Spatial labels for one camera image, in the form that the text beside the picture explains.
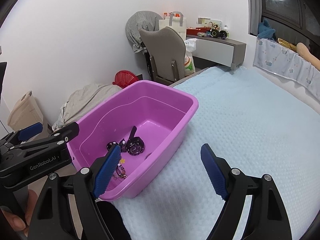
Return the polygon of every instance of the grey bag handle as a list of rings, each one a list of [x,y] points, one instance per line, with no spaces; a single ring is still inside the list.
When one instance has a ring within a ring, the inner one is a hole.
[[[169,26],[172,26],[172,19],[173,19],[173,14],[178,13],[180,15],[180,27],[182,27],[183,24],[183,14],[181,12],[172,12],[170,14],[170,20],[169,20]]]

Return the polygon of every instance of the beige laundry basket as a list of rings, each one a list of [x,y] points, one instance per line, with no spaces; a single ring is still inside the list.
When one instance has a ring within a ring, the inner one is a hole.
[[[47,137],[49,135],[47,131],[48,122],[41,113],[36,100],[32,95],[32,91],[28,91],[13,107],[8,118],[8,126],[10,126],[12,130],[17,131],[37,122],[42,123],[43,132],[37,135],[36,138],[40,139]]]

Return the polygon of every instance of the white tote bag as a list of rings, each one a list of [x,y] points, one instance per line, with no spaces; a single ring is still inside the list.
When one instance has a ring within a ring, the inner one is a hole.
[[[183,18],[183,14],[181,12],[172,12],[169,17],[167,16],[164,20],[159,20],[159,30],[164,27],[174,29],[184,41],[186,40],[187,20]]]

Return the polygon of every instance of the human hand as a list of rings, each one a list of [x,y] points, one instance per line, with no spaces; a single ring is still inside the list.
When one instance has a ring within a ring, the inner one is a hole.
[[[33,210],[35,209],[36,202],[38,200],[38,196],[33,190],[29,189],[28,192],[29,192],[29,197],[28,197],[28,202],[27,202],[27,210],[26,210],[26,214],[25,214],[25,219],[26,219],[27,225],[17,215],[2,210],[3,215],[5,216],[7,221],[9,222],[12,229],[16,232],[23,231],[25,236],[28,236],[29,225],[30,225],[32,213],[33,213]]]

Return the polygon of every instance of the purple plastic tub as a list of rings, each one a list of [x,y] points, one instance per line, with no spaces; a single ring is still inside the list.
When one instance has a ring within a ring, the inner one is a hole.
[[[135,82],[78,121],[79,135],[68,143],[73,164],[77,170],[90,167],[107,153],[108,142],[127,140],[135,125],[135,136],[144,141],[144,151],[137,156],[121,153],[128,177],[112,178],[100,196],[106,201],[133,198],[176,152],[197,109],[198,100],[192,95],[151,81]]]

